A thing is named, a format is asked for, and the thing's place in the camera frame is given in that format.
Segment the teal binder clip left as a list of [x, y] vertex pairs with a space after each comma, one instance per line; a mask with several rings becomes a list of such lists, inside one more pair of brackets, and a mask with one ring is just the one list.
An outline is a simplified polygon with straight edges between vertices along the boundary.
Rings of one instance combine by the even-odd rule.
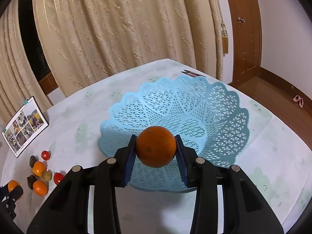
[[1, 129], [2, 129], [2, 132], [5, 133], [6, 132], [6, 128], [4, 125], [1, 125]]

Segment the small pink black item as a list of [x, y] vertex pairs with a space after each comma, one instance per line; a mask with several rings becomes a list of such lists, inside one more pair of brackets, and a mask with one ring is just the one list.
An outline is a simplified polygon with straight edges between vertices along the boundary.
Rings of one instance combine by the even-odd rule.
[[195, 77], [204, 77], [204, 75], [201, 75], [201, 74], [197, 74], [197, 73], [195, 73], [195, 72], [192, 72], [192, 71], [189, 71], [189, 70], [183, 70], [183, 71], [181, 71], [183, 74], [186, 74], [186, 75], [188, 75], [188, 76], [190, 76], [190, 77], [193, 77], [193, 78], [195, 78]]

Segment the beige curtain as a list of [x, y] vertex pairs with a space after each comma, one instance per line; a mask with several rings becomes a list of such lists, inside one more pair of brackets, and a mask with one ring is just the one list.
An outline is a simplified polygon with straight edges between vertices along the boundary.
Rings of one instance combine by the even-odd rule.
[[169, 58], [223, 78], [216, 0], [32, 0], [44, 56], [62, 93]]
[[1, 121], [5, 124], [21, 108], [24, 99], [32, 96], [43, 112], [51, 107], [24, 50], [19, 29], [18, 1], [11, 0], [1, 17]]

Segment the red cherry tomato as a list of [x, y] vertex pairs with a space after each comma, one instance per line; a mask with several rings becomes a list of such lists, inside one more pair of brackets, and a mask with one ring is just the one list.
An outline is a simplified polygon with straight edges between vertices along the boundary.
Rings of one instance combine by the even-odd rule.
[[62, 181], [63, 178], [64, 178], [64, 175], [62, 173], [55, 172], [53, 176], [53, 181], [55, 185], [58, 185]]
[[49, 160], [51, 157], [51, 154], [49, 151], [42, 151], [41, 158], [45, 161]]

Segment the wooden door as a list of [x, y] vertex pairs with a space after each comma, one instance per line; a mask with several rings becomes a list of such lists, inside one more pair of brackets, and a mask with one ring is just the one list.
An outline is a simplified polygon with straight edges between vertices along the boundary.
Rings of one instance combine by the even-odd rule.
[[[239, 86], [257, 76], [262, 56], [262, 25], [258, 0], [228, 0], [233, 31], [233, 79]], [[239, 23], [238, 17], [245, 19]]]

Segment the white patterned tablecloth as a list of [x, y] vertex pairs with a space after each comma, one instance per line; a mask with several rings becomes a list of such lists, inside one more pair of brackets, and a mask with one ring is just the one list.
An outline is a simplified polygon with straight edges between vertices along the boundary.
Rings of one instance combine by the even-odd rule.
[[2, 129], [1, 233], [309, 233], [311, 150], [261, 104], [164, 59], [32, 97]]

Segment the dark passion fruit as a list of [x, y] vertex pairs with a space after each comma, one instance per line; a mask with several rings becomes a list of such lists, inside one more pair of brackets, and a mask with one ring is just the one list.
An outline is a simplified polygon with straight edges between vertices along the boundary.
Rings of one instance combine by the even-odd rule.
[[27, 177], [27, 185], [32, 190], [34, 183], [37, 181], [36, 176], [30, 175]]
[[38, 161], [38, 159], [36, 158], [36, 156], [31, 155], [30, 160], [29, 160], [29, 166], [30, 168], [34, 167], [34, 164]]

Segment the beige curtain left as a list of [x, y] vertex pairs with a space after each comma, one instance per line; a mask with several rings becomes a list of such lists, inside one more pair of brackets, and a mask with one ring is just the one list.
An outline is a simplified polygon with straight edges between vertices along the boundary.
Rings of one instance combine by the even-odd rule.
[[19, 29], [18, 1], [11, 0], [1, 17], [1, 121], [5, 124], [21, 108], [24, 99], [32, 96], [43, 112], [51, 107], [24, 50]]

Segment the beige curtain right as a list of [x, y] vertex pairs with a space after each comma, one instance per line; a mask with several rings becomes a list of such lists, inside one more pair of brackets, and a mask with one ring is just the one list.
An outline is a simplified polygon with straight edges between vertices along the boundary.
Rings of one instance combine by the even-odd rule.
[[216, 0], [32, 0], [44, 56], [62, 93], [169, 58], [223, 78]]

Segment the tan longan fruit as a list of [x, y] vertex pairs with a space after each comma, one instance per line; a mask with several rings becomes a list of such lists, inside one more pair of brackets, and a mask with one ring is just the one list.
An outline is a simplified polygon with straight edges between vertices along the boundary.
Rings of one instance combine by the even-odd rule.
[[43, 173], [42, 178], [43, 178], [44, 181], [49, 182], [49, 181], [51, 181], [52, 176], [53, 176], [52, 171], [51, 170], [47, 170], [47, 171], [45, 171]]

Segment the blue plastic lattice basket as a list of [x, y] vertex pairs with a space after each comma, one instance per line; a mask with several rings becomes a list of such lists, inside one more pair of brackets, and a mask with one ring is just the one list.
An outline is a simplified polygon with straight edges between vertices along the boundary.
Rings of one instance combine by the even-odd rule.
[[100, 151], [115, 155], [132, 135], [150, 126], [161, 126], [179, 135], [183, 144], [216, 166], [227, 168], [250, 138], [249, 112], [239, 96], [220, 82], [182, 75], [144, 83], [138, 92], [126, 93], [109, 110], [100, 125]]

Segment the orange tangerine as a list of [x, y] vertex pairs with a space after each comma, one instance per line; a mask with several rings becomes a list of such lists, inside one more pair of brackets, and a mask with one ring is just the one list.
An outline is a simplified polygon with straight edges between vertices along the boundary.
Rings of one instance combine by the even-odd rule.
[[48, 186], [42, 180], [36, 180], [33, 183], [33, 190], [39, 196], [45, 196], [48, 193]]
[[144, 165], [162, 168], [174, 159], [177, 145], [169, 130], [151, 126], [139, 134], [135, 147], [136, 155]]
[[32, 173], [35, 176], [42, 177], [47, 171], [45, 164], [41, 161], [36, 161], [32, 167]]

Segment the curtain tassel tieback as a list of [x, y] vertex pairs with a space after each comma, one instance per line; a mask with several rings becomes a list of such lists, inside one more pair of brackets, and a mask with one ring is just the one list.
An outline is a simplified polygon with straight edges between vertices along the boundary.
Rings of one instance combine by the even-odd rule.
[[219, 3], [219, 0], [217, 1], [217, 6], [218, 6], [218, 14], [219, 14], [219, 18], [221, 21], [221, 35], [222, 35], [222, 45], [223, 45], [223, 56], [225, 56], [226, 54], [229, 53], [229, 36], [227, 34], [227, 29], [226, 29], [226, 25], [224, 23], [223, 20], [223, 15], [222, 15], [222, 10], [221, 10], [221, 6]]

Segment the photo collage board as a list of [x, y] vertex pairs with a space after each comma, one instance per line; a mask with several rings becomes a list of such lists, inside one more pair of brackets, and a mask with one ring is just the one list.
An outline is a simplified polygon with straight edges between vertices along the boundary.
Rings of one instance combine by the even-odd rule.
[[13, 155], [18, 158], [48, 125], [35, 97], [32, 96], [28, 99], [28, 104], [22, 105], [7, 123], [6, 132], [3, 133], [1, 129], [1, 133]]

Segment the yellow orange fruit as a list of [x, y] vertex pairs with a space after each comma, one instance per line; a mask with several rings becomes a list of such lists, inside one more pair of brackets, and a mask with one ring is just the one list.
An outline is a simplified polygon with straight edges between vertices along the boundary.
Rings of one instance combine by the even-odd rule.
[[15, 180], [11, 180], [7, 185], [8, 191], [12, 192], [17, 186], [20, 186], [20, 184]]

